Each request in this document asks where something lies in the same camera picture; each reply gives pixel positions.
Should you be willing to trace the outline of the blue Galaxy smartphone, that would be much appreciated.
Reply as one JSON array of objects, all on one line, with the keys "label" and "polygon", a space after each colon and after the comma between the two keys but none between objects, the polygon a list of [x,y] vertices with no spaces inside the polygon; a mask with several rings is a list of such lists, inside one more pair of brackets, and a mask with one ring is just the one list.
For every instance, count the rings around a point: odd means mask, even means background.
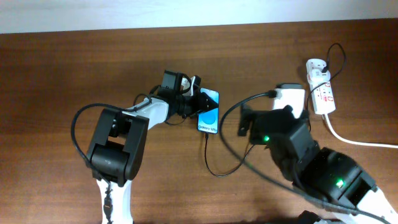
[{"label": "blue Galaxy smartphone", "polygon": [[[219,103],[220,94],[217,91],[202,88],[201,93],[206,93],[213,101]],[[217,134],[218,133],[219,109],[207,111],[198,115],[197,129],[201,132]]]}]

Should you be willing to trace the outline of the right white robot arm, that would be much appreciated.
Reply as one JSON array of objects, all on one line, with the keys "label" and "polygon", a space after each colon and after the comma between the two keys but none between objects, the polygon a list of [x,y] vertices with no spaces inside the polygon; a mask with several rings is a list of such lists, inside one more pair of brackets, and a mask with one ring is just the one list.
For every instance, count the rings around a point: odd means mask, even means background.
[{"label": "right white robot arm", "polygon": [[240,115],[238,136],[267,146],[284,178],[316,198],[316,206],[332,204],[329,212],[344,223],[397,223],[397,212],[369,173],[350,156],[320,147],[291,106],[256,111],[243,104]]}]

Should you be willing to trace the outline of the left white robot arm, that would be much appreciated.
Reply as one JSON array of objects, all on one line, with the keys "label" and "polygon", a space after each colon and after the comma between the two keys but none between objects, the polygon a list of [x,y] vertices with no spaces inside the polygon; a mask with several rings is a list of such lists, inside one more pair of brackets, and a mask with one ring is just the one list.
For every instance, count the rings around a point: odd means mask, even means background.
[{"label": "left white robot arm", "polygon": [[199,131],[218,132],[220,94],[199,76],[166,70],[160,85],[130,108],[103,106],[86,157],[101,194],[103,223],[133,223],[131,185],[139,172],[147,133],[173,115],[197,117]]}]

